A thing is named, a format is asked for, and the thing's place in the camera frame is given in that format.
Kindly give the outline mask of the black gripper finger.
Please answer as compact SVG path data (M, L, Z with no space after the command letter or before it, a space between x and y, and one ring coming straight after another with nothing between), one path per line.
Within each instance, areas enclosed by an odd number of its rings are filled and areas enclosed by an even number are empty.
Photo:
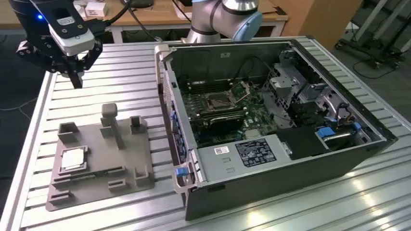
M94 64L100 54L102 52L102 43L100 40L94 41L94 45L92 50L89 50L85 54L85 56L81 58L77 64L77 83L76 83L76 88L80 89L82 87L82 77L81 77L81 72L88 70L92 65Z
M70 80L74 89L82 87L82 80L78 76L76 66L69 64L62 57L49 57L30 43L24 40L17 48L15 55L26 62L41 67L50 73L60 72Z

